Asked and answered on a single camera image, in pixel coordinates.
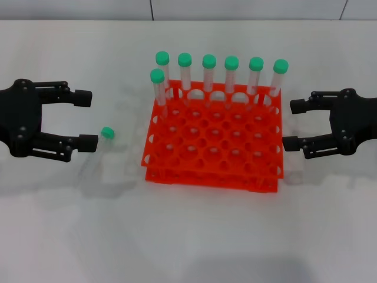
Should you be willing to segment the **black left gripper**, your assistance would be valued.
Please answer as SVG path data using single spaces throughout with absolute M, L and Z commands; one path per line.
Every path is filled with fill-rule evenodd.
M 70 162 L 72 152 L 94 153 L 98 135 L 59 136 L 37 133 L 41 129 L 42 104 L 70 103 L 90 107 L 92 92 L 71 91 L 66 81 L 32 82 L 18 79 L 1 91 L 1 142 L 12 156 L 33 156 Z

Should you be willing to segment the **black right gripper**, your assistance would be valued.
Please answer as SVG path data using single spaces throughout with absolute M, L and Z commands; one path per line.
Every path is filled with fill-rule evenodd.
M 293 114 L 330 110 L 332 134 L 282 137 L 286 152 L 303 150 L 305 159 L 352 155 L 361 143 L 376 139 L 376 98 L 361 97 L 352 88 L 313 91 L 307 100 L 291 100 L 290 109 Z

